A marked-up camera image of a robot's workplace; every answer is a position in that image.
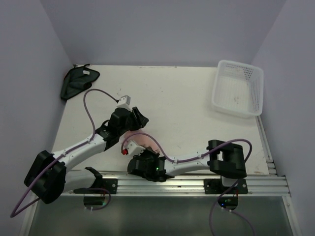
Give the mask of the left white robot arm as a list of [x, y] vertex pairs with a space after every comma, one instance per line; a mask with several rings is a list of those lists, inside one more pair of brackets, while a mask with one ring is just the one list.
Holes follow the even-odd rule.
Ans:
[[137, 107], [131, 110], [116, 108], [110, 119], [104, 121], [83, 141], [55, 153], [46, 150], [40, 152], [24, 184], [40, 200], [50, 204], [70, 185], [66, 180], [69, 171], [86, 159], [110, 149], [126, 132], [144, 128], [148, 122], [149, 119], [143, 116]]

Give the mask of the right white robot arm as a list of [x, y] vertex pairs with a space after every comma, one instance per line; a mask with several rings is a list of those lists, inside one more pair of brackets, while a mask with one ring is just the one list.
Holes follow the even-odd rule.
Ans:
[[127, 172], [152, 182], [165, 182], [187, 172], [209, 170], [223, 177], [219, 181], [221, 191], [232, 192], [237, 187], [236, 179], [247, 176], [243, 147], [232, 142], [211, 140], [204, 151], [180, 157], [165, 157], [150, 147], [129, 141], [123, 153], [132, 157]]

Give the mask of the pink towel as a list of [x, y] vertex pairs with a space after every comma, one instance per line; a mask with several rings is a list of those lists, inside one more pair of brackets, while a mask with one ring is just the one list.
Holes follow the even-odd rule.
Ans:
[[122, 144], [122, 149], [125, 149], [126, 143], [129, 140], [133, 140], [138, 145], [143, 146], [145, 148], [151, 148], [156, 153], [161, 153], [160, 148], [150, 137], [145, 135], [145, 132], [141, 129], [135, 131], [127, 131], [124, 134], [123, 141], [126, 140], [124, 144]]

